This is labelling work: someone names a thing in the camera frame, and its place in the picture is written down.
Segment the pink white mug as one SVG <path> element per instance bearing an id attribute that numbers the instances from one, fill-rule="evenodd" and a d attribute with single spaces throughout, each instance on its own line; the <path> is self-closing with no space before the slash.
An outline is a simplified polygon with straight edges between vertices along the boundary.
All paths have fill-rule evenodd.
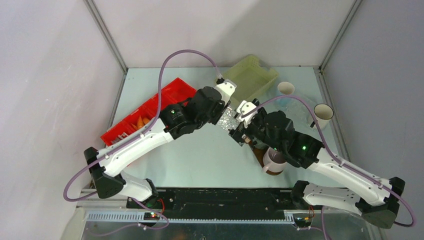
<path id="1" fill-rule="evenodd" d="M 283 154 L 271 147 L 265 152 L 262 163 L 262 171 L 273 176 L 281 174 L 288 165 Z"/>

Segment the light blue mug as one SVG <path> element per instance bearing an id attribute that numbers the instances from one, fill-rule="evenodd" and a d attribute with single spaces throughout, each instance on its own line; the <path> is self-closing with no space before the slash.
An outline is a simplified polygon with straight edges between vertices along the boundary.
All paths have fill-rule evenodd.
<path id="1" fill-rule="evenodd" d="M 280 96 L 291 95 L 295 92 L 295 86 L 290 82 L 283 81 L 277 85 L 277 90 Z M 276 105 L 283 108 L 290 102 L 290 100 L 291 98 L 279 98 L 276 100 Z"/>

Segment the cream plastic basket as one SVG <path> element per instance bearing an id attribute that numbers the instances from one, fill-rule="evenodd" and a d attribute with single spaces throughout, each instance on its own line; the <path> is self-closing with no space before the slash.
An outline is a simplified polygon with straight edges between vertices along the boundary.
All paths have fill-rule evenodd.
<path id="1" fill-rule="evenodd" d="M 236 90 L 230 98 L 230 105 L 235 109 L 242 101 L 251 102 L 262 96 L 274 85 L 279 73 L 259 57 L 250 54 L 222 75 L 236 85 Z"/>

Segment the white mug black handle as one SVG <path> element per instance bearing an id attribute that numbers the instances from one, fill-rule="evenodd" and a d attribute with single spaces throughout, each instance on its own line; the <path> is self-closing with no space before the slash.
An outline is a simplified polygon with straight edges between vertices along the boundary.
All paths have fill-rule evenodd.
<path id="1" fill-rule="evenodd" d="M 313 108 L 313 115 L 315 116 L 318 126 L 321 130 L 325 129 L 330 120 L 334 117 L 334 110 L 331 106 L 320 103 Z"/>

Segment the clear textured acrylic tray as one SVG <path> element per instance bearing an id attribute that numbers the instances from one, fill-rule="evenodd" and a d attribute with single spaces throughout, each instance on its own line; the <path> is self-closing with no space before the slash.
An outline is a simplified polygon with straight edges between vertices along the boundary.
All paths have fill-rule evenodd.
<path id="1" fill-rule="evenodd" d="M 309 107 L 312 109 L 316 105 L 316 101 L 312 98 L 309 98 L 306 95 L 296 95 L 301 98 Z M 297 99 L 289 98 L 288 103 L 285 105 L 285 109 L 283 110 L 285 114 L 292 120 L 299 120 L 306 122 L 310 113 L 307 107 Z"/>

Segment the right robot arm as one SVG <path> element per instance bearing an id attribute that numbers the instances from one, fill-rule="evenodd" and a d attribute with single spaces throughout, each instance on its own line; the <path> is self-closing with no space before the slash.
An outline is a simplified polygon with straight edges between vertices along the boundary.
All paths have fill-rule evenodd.
<path id="1" fill-rule="evenodd" d="M 390 229 L 400 208 L 399 197 L 405 182 L 381 178 L 336 156 L 316 138 L 298 132 L 293 121 L 282 111 L 266 112 L 257 103 L 243 101 L 235 110 L 238 126 L 230 136 L 242 143 L 245 139 L 265 144 L 296 168 L 325 175 L 341 187 L 325 187 L 305 180 L 295 183 L 290 193 L 297 209 L 327 206 L 359 215 L 368 223 Z"/>

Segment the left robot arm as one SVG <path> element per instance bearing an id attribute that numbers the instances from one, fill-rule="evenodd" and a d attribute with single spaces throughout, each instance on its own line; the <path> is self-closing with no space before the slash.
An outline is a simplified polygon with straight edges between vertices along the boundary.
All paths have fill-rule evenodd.
<path id="1" fill-rule="evenodd" d="M 124 172 L 132 162 L 151 150 L 191 134 L 205 124 L 216 124 L 228 106 L 236 87 L 228 82 L 203 87 L 193 97 L 170 104 L 159 118 L 129 137 L 101 150 L 84 151 L 96 193 L 100 199 L 123 195 L 139 201 L 145 208 L 158 202 L 153 182 Z"/>

